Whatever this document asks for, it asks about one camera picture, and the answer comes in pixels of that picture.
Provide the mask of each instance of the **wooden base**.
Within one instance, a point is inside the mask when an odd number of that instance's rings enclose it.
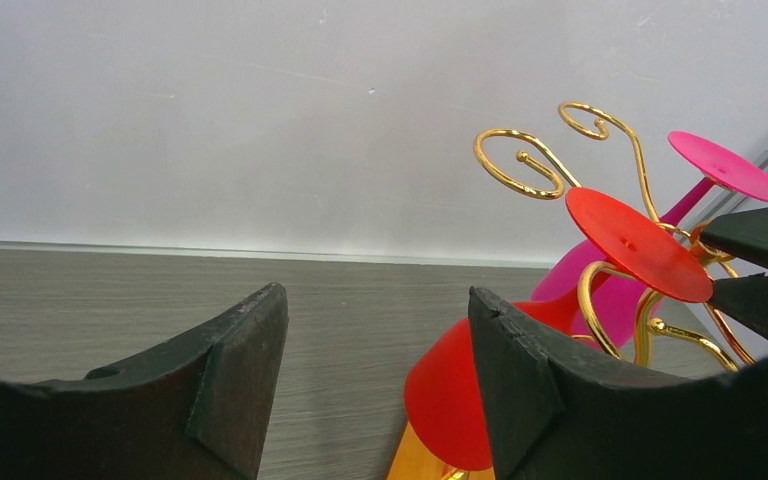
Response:
[[[494,480],[493,469],[464,472],[446,465],[425,448],[410,422],[390,464],[386,480]]]

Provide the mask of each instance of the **gray wooden tabletop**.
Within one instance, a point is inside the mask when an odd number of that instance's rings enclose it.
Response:
[[[404,422],[405,375],[465,315],[469,287],[522,300],[544,274],[0,250],[0,378],[82,378],[277,281],[289,294],[290,329],[261,478],[379,480]],[[681,304],[667,301],[661,313],[703,330]],[[719,371],[691,345],[655,342],[654,368],[687,377]]]

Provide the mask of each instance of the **pink disc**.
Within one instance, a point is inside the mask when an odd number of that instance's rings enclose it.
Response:
[[[670,132],[670,145],[717,183],[768,203],[768,175],[740,155],[687,132]]]

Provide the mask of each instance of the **pink wine glass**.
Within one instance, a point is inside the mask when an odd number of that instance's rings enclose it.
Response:
[[[667,139],[704,176],[661,217],[661,222],[677,225],[714,185],[768,203],[768,175],[743,157],[686,132],[670,132]],[[531,300],[550,300],[563,295],[575,287],[587,265],[602,259],[604,254],[590,241],[579,243],[541,280],[532,292]],[[623,345],[631,338],[637,301],[645,290],[646,286],[640,282],[614,276],[593,293],[593,305],[599,312],[602,326],[617,345]],[[589,329],[579,312],[573,321],[573,334],[587,333]]]

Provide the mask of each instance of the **white wall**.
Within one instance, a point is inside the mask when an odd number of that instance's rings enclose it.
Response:
[[[471,142],[532,131],[640,207],[564,100],[639,131],[663,211],[698,180],[668,131],[768,145],[768,2],[2,1],[0,240],[552,261],[563,202]]]
[[[757,200],[747,200],[741,203],[735,209],[735,211],[745,212],[747,210],[756,210],[767,206],[768,205]],[[756,273],[768,274],[768,269],[753,265],[740,259],[735,259],[730,263],[741,276],[753,275]],[[726,278],[728,276],[725,274],[725,272],[723,272],[722,269],[716,266],[712,267],[710,272],[715,278]],[[722,334],[720,334],[719,330],[717,330],[716,325],[714,325],[714,322],[711,321],[708,313],[705,311],[705,308],[699,304],[688,304],[688,307],[690,307],[690,310],[694,313],[694,315],[699,318],[705,328],[707,328],[714,335],[718,343],[724,347],[728,347],[725,338],[722,336]],[[735,336],[737,336],[738,340],[740,340],[740,342],[744,345],[744,347],[746,347],[750,354],[759,358],[768,355],[768,341],[766,339],[728,317],[726,320],[732,327],[732,330],[734,330]]]

